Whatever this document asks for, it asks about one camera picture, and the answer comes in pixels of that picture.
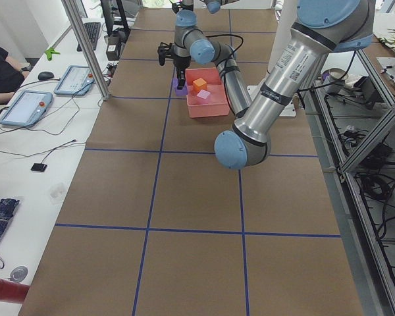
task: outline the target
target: purple block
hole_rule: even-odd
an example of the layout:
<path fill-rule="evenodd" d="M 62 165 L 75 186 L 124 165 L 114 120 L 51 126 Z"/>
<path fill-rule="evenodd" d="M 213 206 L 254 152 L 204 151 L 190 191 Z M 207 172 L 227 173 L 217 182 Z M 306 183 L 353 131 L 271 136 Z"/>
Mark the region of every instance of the purple block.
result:
<path fill-rule="evenodd" d="M 174 91 L 176 92 L 176 95 L 178 97 L 181 97 L 183 95 L 187 95 L 188 91 L 187 91 L 187 86 L 184 86 L 183 89 L 177 89 L 177 85 L 178 85 L 178 80 L 177 77 L 174 77 L 172 79 L 172 87 L 174 88 Z"/>

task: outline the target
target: red cylinder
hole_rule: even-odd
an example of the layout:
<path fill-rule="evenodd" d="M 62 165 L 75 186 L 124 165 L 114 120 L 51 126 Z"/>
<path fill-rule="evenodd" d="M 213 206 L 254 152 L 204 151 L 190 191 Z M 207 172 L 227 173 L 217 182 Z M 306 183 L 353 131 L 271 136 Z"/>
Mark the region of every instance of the red cylinder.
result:
<path fill-rule="evenodd" d="M 0 302 L 22 304 L 28 290 L 29 285 L 15 283 L 0 278 Z"/>

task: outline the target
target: silver round object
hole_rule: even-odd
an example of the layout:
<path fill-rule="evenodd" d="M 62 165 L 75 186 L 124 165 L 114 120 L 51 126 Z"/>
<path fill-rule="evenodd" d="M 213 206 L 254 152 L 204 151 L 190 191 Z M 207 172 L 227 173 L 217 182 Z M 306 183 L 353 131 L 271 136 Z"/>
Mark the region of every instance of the silver round object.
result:
<path fill-rule="evenodd" d="M 22 282 L 28 275 L 28 268 L 21 265 L 20 267 L 14 268 L 11 272 L 10 280 L 16 283 Z"/>

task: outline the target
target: umbrella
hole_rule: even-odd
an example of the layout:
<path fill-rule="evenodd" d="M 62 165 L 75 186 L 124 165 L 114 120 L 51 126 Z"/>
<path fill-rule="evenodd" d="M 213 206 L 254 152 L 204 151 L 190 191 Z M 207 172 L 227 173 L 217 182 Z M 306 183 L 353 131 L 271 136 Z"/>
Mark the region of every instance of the umbrella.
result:
<path fill-rule="evenodd" d="M 9 220 L 13 217 L 14 209 L 19 204 L 17 199 L 0 200 L 0 237 L 5 232 Z"/>

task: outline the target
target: red plastic container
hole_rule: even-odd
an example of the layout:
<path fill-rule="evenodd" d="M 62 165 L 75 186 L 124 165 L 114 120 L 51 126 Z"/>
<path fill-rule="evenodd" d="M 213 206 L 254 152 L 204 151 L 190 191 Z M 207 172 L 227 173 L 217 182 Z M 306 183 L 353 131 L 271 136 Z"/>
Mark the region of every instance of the red plastic container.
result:
<path fill-rule="evenodd" d="M 207 99 L 198 97 L 193 89 L 193 81 L 199 78 L 207 82 L 206 90 L 211 93 Z M 186 85 L 190 117 L 217 117 L 230 112 L 224 86 L 216 68 L 186 69 Z"/>
<path fill-rule="evenodd" d="M 29 285 L 15 283 L 0 278 L 0 302 L 22 304 L 28 290 Z"/>

